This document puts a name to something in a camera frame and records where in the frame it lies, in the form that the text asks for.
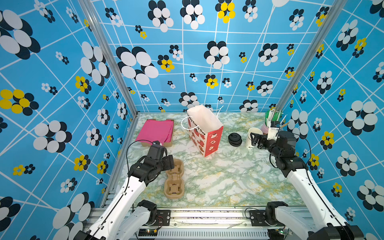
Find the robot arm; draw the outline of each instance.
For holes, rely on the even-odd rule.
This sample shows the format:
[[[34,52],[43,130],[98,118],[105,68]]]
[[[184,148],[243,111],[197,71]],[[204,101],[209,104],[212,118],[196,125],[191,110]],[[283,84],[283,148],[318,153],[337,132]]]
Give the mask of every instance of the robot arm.
[[[286,203],[269,202],[265,216],[268,224],[281,222],[303,240],[364,238],[359,227],[350,226],[331,205],[304,161],[295,155],[296,139],[293,133],[279,131],[278,122],[272,122],[267,136],[251,133],[251,141],[253,146],[267,149],[275,157],[277,167],[298,191],[314,220],[314,225],[309,225]]]
[[[145,223],[151,224],[156,217],[156,204],[143,200],[124,222],[132,204],[150,182],[165,170],[174,168],[173,156],[155,142],[148,155],[142,156],[131,166],[124,185],[99,219],[84,233],[79,231],[74,240],[128,239]]]

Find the cardboard box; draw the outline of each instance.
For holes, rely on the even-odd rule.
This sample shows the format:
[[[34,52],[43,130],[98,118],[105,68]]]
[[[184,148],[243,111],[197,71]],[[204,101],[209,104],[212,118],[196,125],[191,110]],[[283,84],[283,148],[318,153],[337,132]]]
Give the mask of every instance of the cardboard box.
[[[170,147],[172,146],[172,142],[173,142],[173,131],[175,130],[175,123],[173,123],[173,129],[172,129],[172,136],[170,138],[170,142],[165,142],[163,144],[164,147]],[[144,146],[144,147],[149,147],[151,146],[151,144],[149,142],[141,142],[141,145]]]

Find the marble table surface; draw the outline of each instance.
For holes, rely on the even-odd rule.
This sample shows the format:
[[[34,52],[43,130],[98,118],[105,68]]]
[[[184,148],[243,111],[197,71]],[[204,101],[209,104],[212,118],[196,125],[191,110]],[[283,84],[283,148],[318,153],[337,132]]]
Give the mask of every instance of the marble table surface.
[[[173,119],[175,128],[173,145],[167,147],[168,154],[184,162],[185,193],[180,199],[168,199],[164,195],[165,173],[137,198],[135,205],[146,199],[158,207],[197,207],[197,206],[263,206],[270,201],[284,201],[289,205],[303,205],[295,188],[284,178],[279,169],[269,163],[266,150],[245,148],[248,129],[261,128],[264,113],[220,113],[219,119],[224,125],[218,150],[203,157],[188,137],[188,131],[180,126],[187,113],[139,113],[134,139],[147,119]],[[243,143],[233,147],[228,135],[236,132]],[[129,165],[148,153],[149,147],[135,143],[129,148]],[[127,176],[124,165],[119,180],[119,188]]]

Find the black cable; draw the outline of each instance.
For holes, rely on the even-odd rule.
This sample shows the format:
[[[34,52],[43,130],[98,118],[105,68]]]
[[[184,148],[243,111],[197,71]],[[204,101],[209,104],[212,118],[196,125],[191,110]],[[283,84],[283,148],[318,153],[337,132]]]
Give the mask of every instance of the black cable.
[[[249,219],[249,220],[252,220],[252,219],[251,219],[251,218],[248,218],[247,215],[245,214],[245,213],[247,212],[247,209],[254,209],[254,210],[260,211],[259,209],[255,209],[255,208],[253,208],[253,207],[247,207],[247,208],[244,210],[244,216],[245,216],[246,219]]]
[[[152,143],[151,141],[149,141],[149,140],[137,140],[137,141],[134,141],[133,143],[131,143],[131,144],[127,147],[127,152],[126,152],[125,156],[126,156],[126,160],[127,160],[128,177],[130,177],[130,176],[129,176],[129,164],[128,164],[128,149],[129,149],[129,147],[130,147],[132,144],[134,144],[135,142],[139,142],[139,141],[147,141],[147,142],[150,142],[151,144],[153,144],[153,143]]]
[[[271,163],[272,167],[277,168],[277,167],[275,167],[275,166],[272,164],[272,161],[271,161],[271,154],[269,154],[269,162]]]
[[[312,151],[311,151],[311,145],[309,143],[309,141],[304,138],[305,141],[307,141],[308,143],[308,147],[310,148],[310,156],[312,158]],[[348,238],[349,240],[352,240],[351,237],[349,236],[349,233],[347,232],[347,230],[345,229],[345,227],[340,223],[340,221],[336,218],[336,216],[333,214],[333,212],[331,211],[331,209],[327,206],[327,204],[324,202],[324,200],[322,199],[322,197],[320,196],[320,194],[317,192],[316,188],[314,187],[313,183],[311,182],[311,179],[310,179],[310,176],[308,174],[308,169],[306,169],[305,171],[307,173],[307,177],[308,177],[308,180],[311,184],[311,186],[313,187],[313,190],[317,193],[317,195],[319,196],[319,198],[321,199],[321,201],[324,203],[325,207],[328,209],[328,211],[332,214],[333,218],[336,219],[336,221],[340,224],[340,226],[344,229],[345,233],[348,235]]]

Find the red and white paper bag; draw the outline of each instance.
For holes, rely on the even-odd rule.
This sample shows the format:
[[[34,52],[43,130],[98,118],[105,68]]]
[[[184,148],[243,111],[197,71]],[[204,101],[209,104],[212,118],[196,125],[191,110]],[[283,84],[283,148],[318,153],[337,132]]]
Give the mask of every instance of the red and white paper bag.
[[[203,105],[187,110],[189,138],[204,157],[217,151],[223,134],[223,124],[217,116]]]

